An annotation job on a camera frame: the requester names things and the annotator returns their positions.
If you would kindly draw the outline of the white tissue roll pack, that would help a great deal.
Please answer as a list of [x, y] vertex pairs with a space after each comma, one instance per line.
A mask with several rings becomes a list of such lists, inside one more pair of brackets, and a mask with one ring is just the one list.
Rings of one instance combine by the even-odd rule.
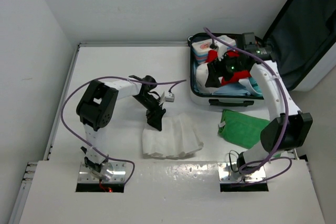
[[[220, 80], [222, 81], [222, 86], [227, 85], [229, 83], [236, 83], [238, 82], [241, 77], [243, 76], [243, 73], [235, 73], [235, 75], [232, 77], [232, 79], [230, 81], [225, 81], [223, 77], [220, 78]], [[205, 87], [205, 82], [207, 80], [208, 77], [208, 67], [207, 67], [207, 63], [203, 63], [201, 65], [199, 65], [196, 69], [195, 69], [195, 81], [197, 81], [197, 84], [199, 87], [202, 88], [206, 88]]]

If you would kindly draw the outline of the red cloth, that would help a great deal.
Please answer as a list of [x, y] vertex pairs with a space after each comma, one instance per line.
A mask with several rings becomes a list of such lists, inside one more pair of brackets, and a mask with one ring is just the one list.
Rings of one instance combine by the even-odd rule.
[[208, 70], [205, 86], [207, 88], [219, 88], [230, 83], [236, 83], [240, 79], [251, 77], [249, 71], [243, 69], [238, 62], [239, 56], [237, 51], [228, 50], [220, 58], [217, 51], [210, 50], [205, 61]]

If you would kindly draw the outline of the white pleated skirt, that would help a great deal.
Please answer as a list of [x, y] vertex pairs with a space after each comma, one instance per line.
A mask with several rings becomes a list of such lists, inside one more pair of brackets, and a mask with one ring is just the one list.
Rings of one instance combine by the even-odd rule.
[[203, 147], [198, 128], [186, 113], [164, 117], [161, 131], [147, 124], [142, 132], [143, 154], [151, 158], [185, 158]]

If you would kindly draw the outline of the striped white wipes box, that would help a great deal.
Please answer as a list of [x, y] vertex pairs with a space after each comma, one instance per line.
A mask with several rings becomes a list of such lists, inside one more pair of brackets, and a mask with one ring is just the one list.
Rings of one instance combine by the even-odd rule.
[[[221, 35], [218, 38], [226, 42], [227, 44], [230, 44], [231, 46], [234, 46], [234, 47], [237, 46], [236, 40], [226, 35]], [[219, 44], [221, 42], [214, 40], [214, 43]], [[211, 50], [209, 48], [210, 44], [212, 44], [212, 39], [201, 39], [200, 41], [191, 43], [191, 49], [194, 54], [194, 58], [199, 65], [205, 63], [205, 61], [207, 60], [208, 52]]]

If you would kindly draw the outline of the teal headphones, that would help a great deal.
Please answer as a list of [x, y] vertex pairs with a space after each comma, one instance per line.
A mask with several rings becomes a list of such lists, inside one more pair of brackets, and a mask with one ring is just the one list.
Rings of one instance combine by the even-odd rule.
[[250, 77], [249, 82], [250, 82], [250, 85], [253, 89], [252, 94], [256, 97], [262, 97], [263, 96], [262, 91], [261, 91], [259, 85], [257, 84], [257, 81], [254, 78]]

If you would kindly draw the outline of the light blue shirt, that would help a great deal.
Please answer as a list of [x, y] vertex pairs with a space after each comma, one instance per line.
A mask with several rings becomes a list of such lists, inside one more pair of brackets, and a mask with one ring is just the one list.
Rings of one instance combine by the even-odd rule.
[[194, 83], [194, 90], [201, 94], [222, 95], [222, 96], [254, 96], [253, 89], [250, 85], [249, 78], [240, 79], [236, 83], [229, 83], [220, 88], [202, 88], [199, 87], [197, 81]]

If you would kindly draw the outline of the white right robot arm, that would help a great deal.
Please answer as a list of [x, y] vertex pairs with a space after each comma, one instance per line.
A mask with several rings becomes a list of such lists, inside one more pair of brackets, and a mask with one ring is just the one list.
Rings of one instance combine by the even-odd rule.
[[229, 81], [234, 73], [244, 70], [256, 80], [268, 108], [270, 123], [261, 131], [259, 142], [238, 156], [238, 171], [251, 174], [276, 153], [301, 147], [313, 119], [310, 113], [303, 113], [291, 98], [272, 49], [259, 47], [254, 33], [244, 33], [242, 41], [242, 48], [231, 47], [239, 53], [238, 57], [221, 55], [207, 64], [207, 75], [202, 84], [206, 88], [218, 88], [222, 80]]

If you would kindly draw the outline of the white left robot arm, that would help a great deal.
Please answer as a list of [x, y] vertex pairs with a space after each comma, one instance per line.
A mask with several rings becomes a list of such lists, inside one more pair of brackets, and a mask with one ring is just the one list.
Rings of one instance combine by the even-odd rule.
[[76, 108], [76, 114], [85, 129], [85, 165], [94, 174], [103, 175], [107, 168], [107, 155], [98, 154], [104, 143], [105, 127], [110, 123], [116, 102], [127, 97], [134, 97], [146, 108], [146, 122], [154, 129], [162, 130], [162, 118], [166, 113], [163, 108], [164, 95], [155, 98], [150, 92], [157, 87], [152, 76], [140, 78], [129, 76], [126, 80], [89, 83]]

